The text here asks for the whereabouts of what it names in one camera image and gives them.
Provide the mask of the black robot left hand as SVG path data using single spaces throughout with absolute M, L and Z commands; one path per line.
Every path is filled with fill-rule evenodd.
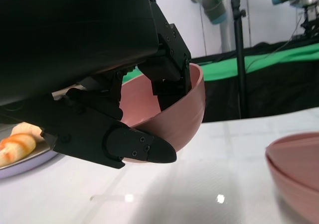
M 0 0 L 0 120 L 39 126 L 52 150 L 113 168 L 172 163 L 171 144 L 122 123 L 121 86 L 138 66 L 166 110 L 191 90 L 190 58 L 150 0 Z

